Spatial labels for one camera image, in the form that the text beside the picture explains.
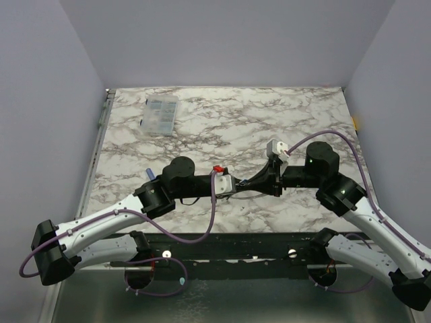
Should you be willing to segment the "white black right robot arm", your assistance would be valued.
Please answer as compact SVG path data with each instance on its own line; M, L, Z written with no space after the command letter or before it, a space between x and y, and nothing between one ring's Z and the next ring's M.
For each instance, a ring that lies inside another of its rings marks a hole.
M406 306L423 311L430 303L430 249L394 222L360 185L339 172L339 155L322 141L309 144L303 166L289 166L288 154L277 141L267 145L268 161L248 180L237 183L252 190L281 196L285 188L314 188L324 208L355 225L382 251L355 244L325 228L313 239L310 257L350 264L387 284Z

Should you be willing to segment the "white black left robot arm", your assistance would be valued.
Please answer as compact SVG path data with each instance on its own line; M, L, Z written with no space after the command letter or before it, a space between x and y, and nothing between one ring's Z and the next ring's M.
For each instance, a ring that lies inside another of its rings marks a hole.
M104 262L144 264L150 251L142 234L115 237L122 229L155 219L175 209L177 201L236 193L239 181L221 166L208 175L196 175L188 157L176 157L162 173L146 182L117 204L83 219L55 225L50 219L39 223L31 244L30 258L44 286L69 278L75 271Z

